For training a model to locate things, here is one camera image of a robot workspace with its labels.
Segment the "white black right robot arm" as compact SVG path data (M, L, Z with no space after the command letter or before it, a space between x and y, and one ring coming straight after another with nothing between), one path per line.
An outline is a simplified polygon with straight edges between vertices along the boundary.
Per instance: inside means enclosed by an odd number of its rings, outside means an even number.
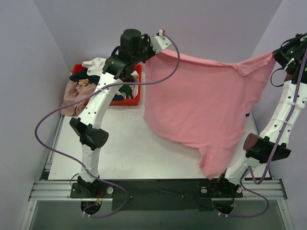
M245 154L220 175L214 191L225 196L236 191L247 175L255 184L265 179L272 161L287 158L293 126L307 105L307 35L296 34L273 52L273 58L286 72L277 107L267 126L259 135L250 133L244 142Z

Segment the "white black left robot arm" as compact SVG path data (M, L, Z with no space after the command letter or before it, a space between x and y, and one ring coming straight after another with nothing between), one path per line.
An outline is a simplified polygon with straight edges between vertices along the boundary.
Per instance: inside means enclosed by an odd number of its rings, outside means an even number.
M162 30L150 37L136 29L126 29L120 37L120 45L105 61L95 95L79 116L70 120L81 143L84 164L77 183L87 197L96 196L99 190L99 153L108 139L108 133L100 128L104 114L121 87L120 83L127 81L137 64L159 52L158 40L163 38Z

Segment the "pink t shirt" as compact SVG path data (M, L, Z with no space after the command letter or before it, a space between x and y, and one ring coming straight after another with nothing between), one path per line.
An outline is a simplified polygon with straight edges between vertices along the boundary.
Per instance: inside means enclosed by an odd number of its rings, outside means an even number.
M228 64L164 50L145 64L144 119L157 135L198 149L212 179L233 158L274 66L272 53Z

